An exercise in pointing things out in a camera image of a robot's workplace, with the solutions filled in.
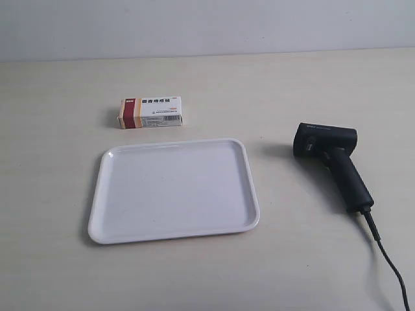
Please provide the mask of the black handheld barcode scanner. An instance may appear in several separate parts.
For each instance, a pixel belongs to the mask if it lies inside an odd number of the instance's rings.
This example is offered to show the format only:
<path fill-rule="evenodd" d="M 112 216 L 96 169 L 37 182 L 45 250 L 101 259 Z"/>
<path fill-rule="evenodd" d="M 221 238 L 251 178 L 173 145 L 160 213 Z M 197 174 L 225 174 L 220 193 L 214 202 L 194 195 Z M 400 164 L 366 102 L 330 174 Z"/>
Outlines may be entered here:
<path fill-rule="evenodd" d="M 330 171 L 347 212 L 367 214 L 374 199 L 351 160 L 356 146 L 357 131 L 353 128 L 301 122 L 293 140 L 293 155 L 321 161 Z"/>

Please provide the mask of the white red medicine box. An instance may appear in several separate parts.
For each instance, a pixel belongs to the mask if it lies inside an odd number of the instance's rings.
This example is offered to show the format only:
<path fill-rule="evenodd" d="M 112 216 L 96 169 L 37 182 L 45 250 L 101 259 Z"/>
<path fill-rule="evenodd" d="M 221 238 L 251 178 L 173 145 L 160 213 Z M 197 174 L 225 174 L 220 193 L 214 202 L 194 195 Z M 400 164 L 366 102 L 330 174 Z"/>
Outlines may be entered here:
<path fill-rule="evenodd" d="M 181 97 L 126 98 L 121 102 L 118 120 L 124 130 L 181 126 Z"/>

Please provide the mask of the white plastic tray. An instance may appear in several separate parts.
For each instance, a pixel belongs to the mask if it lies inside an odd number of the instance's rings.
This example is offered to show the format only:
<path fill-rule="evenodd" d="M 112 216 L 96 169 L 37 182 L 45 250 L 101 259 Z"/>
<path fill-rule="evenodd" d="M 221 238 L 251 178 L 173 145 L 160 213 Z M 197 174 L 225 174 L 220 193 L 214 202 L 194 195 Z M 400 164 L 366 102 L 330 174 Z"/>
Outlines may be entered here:
<path fill-rule="evenodd" d="M 240 141 L 127 145 L 101 157 L 88 235 L 101 245 L 225 235 L 259 219 Z"/>

